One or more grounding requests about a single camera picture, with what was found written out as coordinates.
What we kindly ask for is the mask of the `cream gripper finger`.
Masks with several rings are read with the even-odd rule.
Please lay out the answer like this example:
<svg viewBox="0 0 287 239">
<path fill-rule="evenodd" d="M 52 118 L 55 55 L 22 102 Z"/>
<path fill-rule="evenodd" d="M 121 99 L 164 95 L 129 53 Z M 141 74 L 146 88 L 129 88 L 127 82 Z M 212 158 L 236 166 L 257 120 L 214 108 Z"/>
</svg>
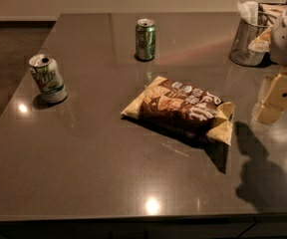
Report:
<svg viewBox="0 0 287 239">
<path fill-rule="evenodd" d="M 266 28 L 258 37 L 250 42 L 248 49 L 258 53 L 269 52 L 271 30 L 272 27 Z"/>
<path fill-rule="evenodd" d="M 274 124 L 287 110 L 287 69 L 266 77 L 261 85 L 252 116 L 263 124 Z"/>
</svg>

